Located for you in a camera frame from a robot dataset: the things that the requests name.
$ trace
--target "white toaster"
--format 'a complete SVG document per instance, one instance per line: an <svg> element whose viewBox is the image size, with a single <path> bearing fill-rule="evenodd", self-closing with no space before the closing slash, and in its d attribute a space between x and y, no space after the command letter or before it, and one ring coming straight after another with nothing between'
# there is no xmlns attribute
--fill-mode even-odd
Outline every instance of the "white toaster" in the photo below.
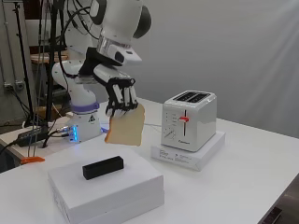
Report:
<svg viewBox="0 0 299 224"><path fill-rule="evenodd" d="M214 93L185 91L163 105L161 143L198 151L215 134L216 117Z"/></svg>

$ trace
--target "white box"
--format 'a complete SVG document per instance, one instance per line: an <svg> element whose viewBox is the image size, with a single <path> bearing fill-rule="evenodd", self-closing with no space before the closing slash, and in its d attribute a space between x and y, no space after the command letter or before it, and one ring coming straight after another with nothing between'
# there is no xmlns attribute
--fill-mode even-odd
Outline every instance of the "white box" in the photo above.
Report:
<svg viewBox="0 0 299 224"><path fill-rule="evenodd" d="M49 171L53 198L69 224L120 224L164 204L164 177L131 150ZM82 166L121 156L124 169L91 180Z"/></svg>
<svg viewBox="0 0 299 224"><path fill-rule="evenodd" d="M215 135L196 152L160 145L151 147L151 157L201 171L224 143L225 133L216 132Z"/></svg>

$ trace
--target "blue led light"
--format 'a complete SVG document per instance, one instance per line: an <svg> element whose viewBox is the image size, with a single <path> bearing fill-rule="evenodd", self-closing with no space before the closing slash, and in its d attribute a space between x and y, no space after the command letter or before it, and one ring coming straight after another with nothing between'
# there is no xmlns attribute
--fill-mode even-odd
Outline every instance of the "blue led light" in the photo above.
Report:
<svg viewBox="0 0 299 224"><path fill-rule="evenodd" d="M77 136L77 127L73 126L73 135L74 135L74 142L78 141L78 136Z"/></svg>

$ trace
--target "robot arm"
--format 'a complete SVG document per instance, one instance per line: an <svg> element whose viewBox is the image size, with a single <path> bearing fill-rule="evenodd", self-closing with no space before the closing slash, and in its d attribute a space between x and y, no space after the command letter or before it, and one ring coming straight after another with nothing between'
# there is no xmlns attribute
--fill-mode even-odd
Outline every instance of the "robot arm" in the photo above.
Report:
<svg viewBox="0 0 299 224"><path fill-rule="evenodd" d="M131 42L143 36L151 25L148 9L142 0L93 0L91 18L102 27L96 49L88 49L79 70L81 77L93 74L107 89L107 115L120 117L137 108L135 80L115 66L141 63Z"/></svg>
<svg viewBox="0 0 299 224"><path fill-rule="evenodd" d="M54 80L65 87L71 97L74 117L68 126L73 127L69 138L74 142L101 133L96 113L99 104L93 92L85 90L83 84L96 81L106 88L109 117L120 117L137 108L135 80L116 67L141 63L131 42L143 36L151 24L150 13L142 0L93 0L90 16L94 25L101 27L97 48L87 49L84 62L70 60L56 63L52 68Z"/></svg>

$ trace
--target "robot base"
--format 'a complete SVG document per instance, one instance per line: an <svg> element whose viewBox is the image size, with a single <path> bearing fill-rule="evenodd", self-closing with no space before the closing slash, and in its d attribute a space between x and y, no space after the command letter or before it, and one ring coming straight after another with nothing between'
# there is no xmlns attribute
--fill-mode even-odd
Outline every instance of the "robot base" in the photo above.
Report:
<svg viewBox="0 0 299 224"><path fill-rule="evenodd" d="M71 128L69 132L70 142L84 142L102 134L97 111L90 114L75 114L67 122Z"/></svg>

